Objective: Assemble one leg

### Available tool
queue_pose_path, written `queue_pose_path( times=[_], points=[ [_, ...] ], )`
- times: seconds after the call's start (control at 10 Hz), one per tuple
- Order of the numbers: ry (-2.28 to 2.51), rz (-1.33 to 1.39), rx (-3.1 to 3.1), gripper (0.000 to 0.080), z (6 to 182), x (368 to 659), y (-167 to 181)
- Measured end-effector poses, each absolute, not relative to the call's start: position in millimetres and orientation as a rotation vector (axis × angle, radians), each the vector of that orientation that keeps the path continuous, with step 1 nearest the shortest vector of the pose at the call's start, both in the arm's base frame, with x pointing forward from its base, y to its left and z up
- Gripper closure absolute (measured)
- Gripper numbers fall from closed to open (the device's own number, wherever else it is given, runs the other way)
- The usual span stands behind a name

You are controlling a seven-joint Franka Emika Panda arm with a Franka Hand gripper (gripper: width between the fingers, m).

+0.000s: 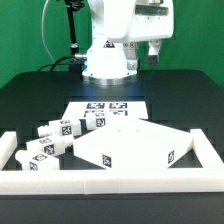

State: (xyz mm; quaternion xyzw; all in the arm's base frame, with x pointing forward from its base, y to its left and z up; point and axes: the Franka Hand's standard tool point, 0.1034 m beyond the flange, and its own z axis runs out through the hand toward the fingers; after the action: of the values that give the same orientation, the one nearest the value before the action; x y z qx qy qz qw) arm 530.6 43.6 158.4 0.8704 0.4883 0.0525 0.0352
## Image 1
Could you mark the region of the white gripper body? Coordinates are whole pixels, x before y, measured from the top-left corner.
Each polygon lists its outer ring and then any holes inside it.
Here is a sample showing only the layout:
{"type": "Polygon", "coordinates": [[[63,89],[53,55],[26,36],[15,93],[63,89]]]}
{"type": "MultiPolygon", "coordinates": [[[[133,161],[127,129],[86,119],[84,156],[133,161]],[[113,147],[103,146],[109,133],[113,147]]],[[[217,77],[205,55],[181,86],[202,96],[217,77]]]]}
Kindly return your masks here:
{"type": "Polygon", "coordinates": [[[173,0],[109,0],[111,42],[167,39],[173,31],[173,0]]]}

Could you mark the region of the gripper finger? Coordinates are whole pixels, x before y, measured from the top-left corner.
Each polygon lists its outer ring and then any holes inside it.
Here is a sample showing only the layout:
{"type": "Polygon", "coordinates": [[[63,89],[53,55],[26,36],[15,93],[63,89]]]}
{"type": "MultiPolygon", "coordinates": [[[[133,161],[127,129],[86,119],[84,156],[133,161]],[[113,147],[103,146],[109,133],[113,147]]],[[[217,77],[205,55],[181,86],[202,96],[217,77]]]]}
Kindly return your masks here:
{"type": "Polygon", "coordinates": [[[161,49],[161,41],[160,40],[151,40],[148,43],[149,51],[148,51],[148,64],[150,66],[156,66],[159,63],[159,53],[161,49]]]}
{"type": "Polygon", "coordinates": [[[127,68],[129,70],[136,70],[138,68],[136,44],[134,42],[124,43],[123,51],[127,61],[127,68]]]}

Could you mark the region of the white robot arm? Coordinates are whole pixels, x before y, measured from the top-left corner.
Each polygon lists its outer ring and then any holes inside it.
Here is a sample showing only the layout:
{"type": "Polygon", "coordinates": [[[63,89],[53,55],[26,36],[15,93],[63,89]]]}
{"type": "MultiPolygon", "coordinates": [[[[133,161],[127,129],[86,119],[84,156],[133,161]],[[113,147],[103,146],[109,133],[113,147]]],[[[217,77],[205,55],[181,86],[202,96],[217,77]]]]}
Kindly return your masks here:
{"type": "Polygon", "coordinates": [[[173,0],[88,0],[92,45],[83,79],[118,85],[138,72],[137,44],[149,46],[148,63],[159,62],[161,42],[174,32],[173,0]]]}

